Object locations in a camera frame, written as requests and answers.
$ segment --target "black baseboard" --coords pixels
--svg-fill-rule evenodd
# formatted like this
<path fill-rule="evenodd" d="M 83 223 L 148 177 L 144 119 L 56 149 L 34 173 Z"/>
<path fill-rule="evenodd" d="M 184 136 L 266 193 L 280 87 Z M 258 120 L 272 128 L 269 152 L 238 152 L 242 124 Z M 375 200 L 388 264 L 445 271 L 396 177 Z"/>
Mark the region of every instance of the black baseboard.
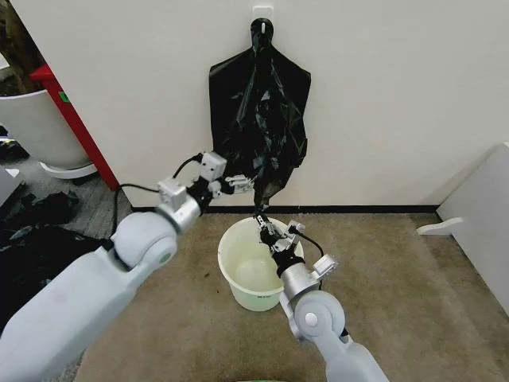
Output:
<path fill-rule="evenodd" d="M 433 213 L 438 205 L 271 205 L 266 213 Z M 153 211 L 151 207 L 133 207 L 134 212 Z M 207 213 L 252 214 L 250 205 L 211 206 Z"/>

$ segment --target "floor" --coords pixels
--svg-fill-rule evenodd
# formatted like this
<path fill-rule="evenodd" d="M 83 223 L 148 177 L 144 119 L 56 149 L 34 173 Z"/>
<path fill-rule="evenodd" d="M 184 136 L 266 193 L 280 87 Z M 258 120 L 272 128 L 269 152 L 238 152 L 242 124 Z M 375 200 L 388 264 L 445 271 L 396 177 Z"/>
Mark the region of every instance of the floor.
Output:
<path fill-rule="evenodd" d="M 74 189 L 84 201 L 69 226 L 108 233 L 111 192 L 99 179 L 82 186 L 18 166 L 38 196 Z M 121 214 L 129 212 L 121 200 Z M 324 363 L 298 345 L 277 306 L 244 310 L 217 266 L 217 244 L 244 215 L 206 215 L 84 354 L 76 382 L 324 381 Z M 421 237 L 433 214 L 273 216 L 298 220 L 340 268 L 324 290 L 342 303 L 348 330 L 366 345 L 392 381 L 509 380 L 509 318 L 450 237 Z M 304 244 L 305 257 L 317 250 Z M 77 364 L 59 381 L 72 380 Z"/>

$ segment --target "red furniture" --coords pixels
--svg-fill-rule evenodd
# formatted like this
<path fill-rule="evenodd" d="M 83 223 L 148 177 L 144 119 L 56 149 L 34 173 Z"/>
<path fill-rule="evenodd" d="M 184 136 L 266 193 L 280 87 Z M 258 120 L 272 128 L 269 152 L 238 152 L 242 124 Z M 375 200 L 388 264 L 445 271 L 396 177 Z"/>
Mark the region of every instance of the red furniture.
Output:
<path fill-rule="evenodd" d="M 83 125 L 81 118 L 78 116 L 78 113 L 76 113 L 76 110 L 74 110 L 74 107 L 65 95 L 64 90 L 56 80 L 49 66 L 46 64 L 41 66 L 38 70 L 30 74 L 30 78 L 35 81 L 40 81 L 43 84 L 53 99 L 53 102 L 60 110 L 60 113 L 62 113 L 80 141 L 88 157 L 92 163 L 94 163 L 95 168 L 99 171 L 101 178 L 110 189 L 116 189 L 119 183 L 111 171 L 110 166 L 106 163 L 104 156 L 99 151 L 99 148 L 88 133 L 85 125 Z"/>

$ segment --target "beige carpet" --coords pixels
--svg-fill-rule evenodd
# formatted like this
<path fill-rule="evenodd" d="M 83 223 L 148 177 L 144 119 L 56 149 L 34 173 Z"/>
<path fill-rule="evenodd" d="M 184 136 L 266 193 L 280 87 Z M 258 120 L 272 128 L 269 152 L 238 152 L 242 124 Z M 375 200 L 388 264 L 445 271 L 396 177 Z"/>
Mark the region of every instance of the beige carpet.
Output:
<path fill-rule="evenodd" d="M 217 244 L 243 217 L 202 217 L 88 349 L 76 381 L 324 381 L 320 354 L 295 342 L 281 308 L 244 310 L 220 274 Z M 301 221 L 340 259 L 324 290 L 391 381 L 509 380 L 509 319 L 453 239 L 416 235 L 434 215 L 274 217 Z"/>

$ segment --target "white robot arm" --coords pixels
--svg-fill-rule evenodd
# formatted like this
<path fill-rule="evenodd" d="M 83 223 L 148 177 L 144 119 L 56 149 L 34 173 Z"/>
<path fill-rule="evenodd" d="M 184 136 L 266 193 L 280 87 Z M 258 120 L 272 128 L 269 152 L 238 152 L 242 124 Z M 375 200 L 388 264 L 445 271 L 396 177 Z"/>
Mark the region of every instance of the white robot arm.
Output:
<path fill-rule="evenodd" d="M 212 198 L 222 191 L 243 192 L 252 186 L 241 177 L 223 180 L 225 167 L 219 155 L 206 153 L 200 177 L 191 187 L 186 189 L 172 177 L 160 182 L 163 202 L 156 212 L 129 215 L 108 244 L 78 258 L 25 304 L 0 337 L 0 381 L 39 381 L 78 357 L 152 272 L 172 259 L 178 236 Z M 283 241 L 294 240 L 294 235 L 287 232 L 279 239 L 285 245 Z M 285 285 L 280 300 L 293 334 L 317 345 L 327 363 L 329 382 L 386 381 L 371 354 L 348 335 L 342 336 L 344 312 L 339 302 L 314 290 L 317 280 L 328 272 L 325 267 L 336 264 L 330 256 L 321 259 L 322 265 L 319 262 L 314 272 L 295 263 L 280 275 Z"/>

